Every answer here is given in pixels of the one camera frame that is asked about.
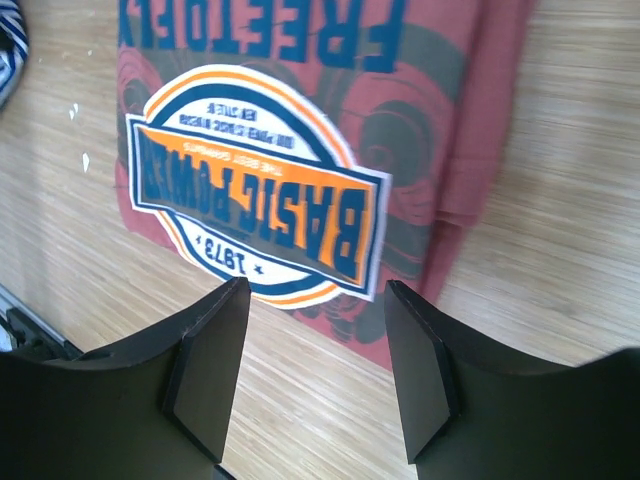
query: red t-shirt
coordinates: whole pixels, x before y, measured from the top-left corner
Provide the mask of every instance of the red t-shirt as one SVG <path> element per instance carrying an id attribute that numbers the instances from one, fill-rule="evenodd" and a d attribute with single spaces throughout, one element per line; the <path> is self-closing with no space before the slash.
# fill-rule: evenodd
<path id="1" fill-rule="evenodd" d="M 125 225 L 389 368 L 385 284 L 437 297 L 532 5 L 121 0 Z"/>

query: striped fabric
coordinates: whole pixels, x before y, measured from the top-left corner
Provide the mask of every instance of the striped fabric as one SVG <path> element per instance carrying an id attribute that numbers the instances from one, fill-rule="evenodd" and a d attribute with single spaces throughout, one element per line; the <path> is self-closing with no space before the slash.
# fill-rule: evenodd
<path id="1" fill-rule="evenodd" d="M 0 109 L 13 92 L 29 53 L 17 0 L 0 0 Z"/>

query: black plastic part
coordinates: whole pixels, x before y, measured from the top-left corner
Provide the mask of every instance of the black plastic part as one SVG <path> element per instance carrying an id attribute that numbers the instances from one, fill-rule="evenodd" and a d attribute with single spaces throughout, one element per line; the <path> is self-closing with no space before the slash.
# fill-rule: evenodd
<path id="1" fill-rule="evenodd" d="M 6 319 L 0 318 L 0 325 L 16 338 L 18 348 L 37 349 L 39 358 L 43 360 L 44 357 L 74 360 L 82 355 L 82 351 L 71 342 L 60 344 L 19 308 L 7 310 Z"/>
<path id="2" fill-rule="evenodd" d="M 385 302 L 405 441 L 421 480 L 640 479 L 640 348 L 572 368 L 483 335 L 401 282 L 388 283 Z M 450 382 L 457 416 L 447 416 Z"/>
<path id="3" fill-rule="evenodd" d="M 75 361 L 0 354 L 0 477 L 233 478 L 215 463 L 224 447 L 249 302 L 247 280 L 233 279 L 191 307 Z M 171 389 L 178 395 L 169 411 L 180 428 L 163 410 Z M 202 446 L 216 453 L 216 462 Z"/>

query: wooden surface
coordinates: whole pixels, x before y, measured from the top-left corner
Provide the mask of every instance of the wooden surface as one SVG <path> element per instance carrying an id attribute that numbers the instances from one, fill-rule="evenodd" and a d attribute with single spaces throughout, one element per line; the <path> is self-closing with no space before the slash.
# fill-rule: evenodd
<path id="1" fill-rule="evenodd" d="M 0 117 L 0 283 L 91 349 L 218 282 L 120 219 L 116 3 L 22 3 L 32 56 Z M 639 26 L 637 0 L 541 2 L 503 171 L 441 300 L 545 358 L 640 344 Z M 391 375 L 257 303 L 227 445 L 243 479 L 415 478 Z"/>

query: blue lettering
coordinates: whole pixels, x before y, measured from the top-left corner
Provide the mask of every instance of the blue lettering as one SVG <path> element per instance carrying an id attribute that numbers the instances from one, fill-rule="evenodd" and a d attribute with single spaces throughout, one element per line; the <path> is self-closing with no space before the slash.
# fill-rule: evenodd
<path id="1" fill-rule="evenodd" d="M 293 248 L 296 239 L 296 214 L 287 209 L 287 200 L 290 200 L 291 205 L 298 205 L 300 201 L 299 183 L 283 183 L 278 195 L 278 219 L 286 225 L 286 229 L 277 228 L 276 243 L 286 248 Z"/>
<path id="2" fill-rule="evenodd" d="M 276 137 L 276 145 L 279 147 L 284 147 L 284 148 L 288 148 L 288 149 L 292 149 L 293 148 L 293 137 L 290 137 L 289 135 L 280 135 L 278 134 L 278 136 Z"/>
<path id="3" fill-rule="evenodd" d="M 185 30 L 187 31 L 187 45 L 194 52 L 204 52 L 207 49 L 208 5 L 207 0 L 186 0 Z M 197 28 L 194 24 L 195 18 L 199 20 Z M 198 37 L 195 36 L 197 31 L 200 32 Z"/>
<path id="4" fill-rule="evenodd" d="M 187 208 L 196 208 L 196 192 L 191 155 L 184 160 L 178 152 L 171 152 L 171 190 L 173 203 Z"/>
<path id="5" fill-rule="evenodd" d="M 211 174 L 207 162 L 200 162 L 200 190 L 198 195 L 198 210 L 203 215 L 209 213 L 211 207 Z"/>
<path id="6" fill-rule="evenodd" d="M 219 53 L 240 53 L 240 43 L 233 39 L 231 25 L 231 0 L 222 0 L 221 12 L 222 37 L 213 41 L 213 50 Z"/>
<path id="7" fill-rule="evenodd" d="M 221 122 L 219 120 L 214 120 L 213 125 L 214 125 L 213 129 L 216 132 L 234 134 L 236 130 L 236 125 L 229 122 Z"/>
<path id="8" fill-rule="evenodd" d="M 195 115 L 180 115 L 180 123 L 182 125 L 188 125 L 190 127 L 211 128 L 211 119 L 204 117 L 197 117 Z"/>
<path id="9" fill-rule="evenodd" d="M 347 21 L 343 23 L 338 23 L 336 3 L 336 0 L 324 1 L 327 23 L 318 32 L 318 58 L 327 67 L 354 68 L 362 0 L 351 0 Z M 333 39 L 342 39 L 337 51 L 332 51 Z"/>
<path id="10" fill-rule="evenodd" d="M 363 190 L 347 189 L 342 192 L 340 213 L 338 214 L 340 233 L 333 249 L 333 264 L 337 271 L 349 278 L 356 277 L 355 258 L 360 240 L 364 208 L 365 192 Z"/>
<path id="11" fill-rule="evenodd" d="M 220 115 L 222 117 L 231 117 L 235 118 L 235 111 L 237 107 L 230 107 L 228 105 L 224 105 L 222 103 L 218 103 L 216 105 L 216 115 Z"/>
<path id="12" fill-rule="evenodd" d="M 251 109 L 251 108 L 245 108 L 242 110 L 242 119 L 243 120 L 248 120 L 250 122 L 255 122 L 256 118 L 258 116 L 258 113 Z"/>
<path id="13" fill-rule="evenodd" d="M 216 250 L 216 262 L 220 265 L 224 265 L 224 262 L 222 261 L 222 259 L 220 258 L 220 252 L 222 250 L 222 246 L 220 244 L 218 244 L 218 249 Z"/>
<path id="14" fill-rule="evenodd" d="M 249 30 L 260 35 L 259 42 L 250 42 L 247 55 L 269 58 L 271 56 L 271 25 L 273 24 L 273 0 L 249 0 L 252 7 L 261 7 L 262 16 L 249 22 Z"/>
<path id="15" fill-rule="evenodd" d="M 138 132 L 140 145 L 140 163 L 142 164 L 142 198 L 143 200 L 157 200 L 160 198 L 155 168 L 153 165 L 153 142 L 143 132 Z"/>
<path id="16" fill-rule="evenodd" d="M 158 37 L 158 48 L 161 50 L 175 50 L 176 21 L 173 16 L 173 0 L 165 0 L 164 13 L 158 15 L 158 25 L 167 29 L 167 34 L 164 37 Z"/>
<path id="17" fill-rule="evenodd" d="M 260 238 L 271 241 L 271 199 L 276 182 L 267 178 L 264 182 L 264 206 L 262 209 L 262 225 L 260 225 Z"/>
<path id="18" fill-rule="evenodd" d="M 240 213 L 240 228 L 246 232 L 253 233 L 256 229 L 258 222 L 258 188 L 260 183 L 258 177 L 249 173 L 244 174 L 244 185 L 242 186 L 242 193 L 247 195 L 251 191 L 249 198 L 249 211 L 242 211 Z"/>
<path id="19" fill-rule="evenodd" d="M 133 34 L 131 33 L 131 24 L 129 23 L 129 15 L 127 14 L 128 0 L 120 0 L 118 11 L 118 43 L 127 47 L 133 47 Z"/>
<path id="20" fill-rule="evenodd" d="M 233 170 L 230 168 L 222 169 L 222 182 L 220 188 L 213 191 L 213 215 L 220 221 L 228 222 L 231 219 L 231 205 L 229 195 L 231 189 L 231 179 L 233 178 Z"/>
<path id="21" fill-rule="evenodd" d="M 140 6 L 140 46 L 153 48 L 153 27 L 151 25 L 151 1 L 136 0 Z"/>
<path id="22" fill-rule="evenodd" d="M 257 140 L 259 142 L 268 143 L 271 145 L 273 143 L 273 135 L 271 135 L 266 130 L 258 130 L 254 127 L 249 127 L 247 130 L 247 137 L 251 140 Z"/>
<path id="23" fill-rule="evenodd" d="M 307 257 L 317 261 L 333 200 L 333 187 L 322 187 L 322 201 L 315 203 L 315 188 L 307 185 Z"/>
<path id="24" fill-rule="evenodd" d="M 280 47 L 280 59 L 304 63 L 307 61 L 307 37 L 309 19 L 311 18 L 311 2 L 309 0 L 284 0 L 284 8 L 298 9 L 298 16 L 295 20 L 282 22 L 282 34 L 293 37 L 295 42 L 292 46 Z"/>
<path id="25" fill-rule="evenodd" d="M 364 57 L 363 67 L 368 72 L 392 73 L 393 64 L 398 55 L 402 17 L 406 0 L 394 0 L 389 20 L 383 25 L 374 25 L 369 29 L 369 41 L 380 43 L 380 55 Z"/>
<path id="26" fill-rule="evenodd" d="M 224 264 L 229 270 L 236 269 L 235 255 L 233 254 L 233 250 L 230 248 L 224 249 Z"/>
<path id="27" fill-rule="evenodd" d="M 210 238 L 207 238 L 207 241 L 204 242 L 204 254 L 209 260 L 213 260 L 213 240 Z"/>
<path id="28" fill-rule="evenodd" d="M 236 253 L 236 258 L 238 259 L 238 270 L 240 270 L 240 275 L 246 275 L 247 272 L 244 271 L 244 265 L 242 265 L 242 262 L 244 262 L 244 255 Z"/>

